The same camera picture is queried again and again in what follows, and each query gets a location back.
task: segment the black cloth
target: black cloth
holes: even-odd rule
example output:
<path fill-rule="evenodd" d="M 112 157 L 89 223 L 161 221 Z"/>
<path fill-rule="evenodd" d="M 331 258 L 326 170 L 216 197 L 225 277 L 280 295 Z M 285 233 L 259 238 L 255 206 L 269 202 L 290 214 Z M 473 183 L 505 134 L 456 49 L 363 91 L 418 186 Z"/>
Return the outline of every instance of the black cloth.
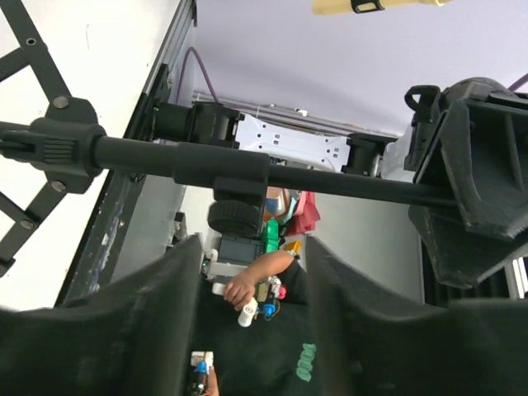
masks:
<path fill-rule="evenodd" d="M 306 272 L 297 262 L 278 275 L 286 298 L 272 320 L 238 325 L 238 314 L 203 280 L 193 351 L 212 351 L 220 396 L 319 396 L 309 325 Z"/>

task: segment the white cylinder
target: white cylinder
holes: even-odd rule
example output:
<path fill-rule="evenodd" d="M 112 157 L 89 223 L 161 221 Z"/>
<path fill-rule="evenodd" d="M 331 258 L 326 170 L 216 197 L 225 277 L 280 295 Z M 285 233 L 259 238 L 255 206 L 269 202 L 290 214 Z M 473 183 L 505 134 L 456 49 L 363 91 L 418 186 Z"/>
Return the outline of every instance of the white cylinder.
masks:
<path fill-rule="evenodd" d="M 256 311 L 257 308 L 253 304 L 249 303 L 247 305 L 244 305 L 242 312 L 238 316 L 238 324 L 243 328 L 248 328 L 251 325 Z"/>
<path fill-rule="evenodd" d="M 215 282 L 213 284 L 213 294 L 214 295 L 224 295 L 225 285 L 222 283 Z"/>

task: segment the green object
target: green object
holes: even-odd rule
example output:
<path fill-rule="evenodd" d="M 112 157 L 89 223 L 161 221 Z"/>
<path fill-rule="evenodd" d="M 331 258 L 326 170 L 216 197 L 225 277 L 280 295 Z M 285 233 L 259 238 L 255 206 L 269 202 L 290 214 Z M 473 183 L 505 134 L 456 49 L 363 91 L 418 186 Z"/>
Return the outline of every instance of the green object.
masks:
<path fill-rule="evenodd" d="M 267 222 L 264 232 L 262 233 L 264 242 L 264 253 L 271 253 L 279 250 L 279 223 L 271 219 Z"/>

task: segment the red cloth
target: red cloth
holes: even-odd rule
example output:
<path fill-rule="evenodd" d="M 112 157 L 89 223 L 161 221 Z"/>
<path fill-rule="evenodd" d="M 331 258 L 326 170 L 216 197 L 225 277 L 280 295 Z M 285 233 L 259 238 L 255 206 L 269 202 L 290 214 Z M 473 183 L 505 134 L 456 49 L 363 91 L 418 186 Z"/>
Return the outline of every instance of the red cloth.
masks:
<path fill-rule="evenodd" d="M 315 205 L 315 194 L 306 192 L 304 208 L 300 208 L 299 215 L 294 216 L 294 224 L 288 236 L 301 235 L 315 230 L 315 224 L 321 219 L 321 215 Z"/>

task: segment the black pole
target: black pole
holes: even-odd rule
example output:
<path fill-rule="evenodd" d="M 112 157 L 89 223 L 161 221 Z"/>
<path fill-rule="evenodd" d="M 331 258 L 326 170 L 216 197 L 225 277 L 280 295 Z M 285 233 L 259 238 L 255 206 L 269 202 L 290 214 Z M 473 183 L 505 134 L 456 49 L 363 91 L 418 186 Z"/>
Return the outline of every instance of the black pole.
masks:
<path fill-rule="evenodd" d="M 216 177 L 244 179 L 269 171 L 270 186 L 409 205 L 456 207 L 455 198 L 443 188 L 270 165 L 266 154 L 205 144 L 159 145 L 100 138 L 94 160 L 98 167 L 172 177 L 176 183 L 191 186 L 212 188 Z"/>

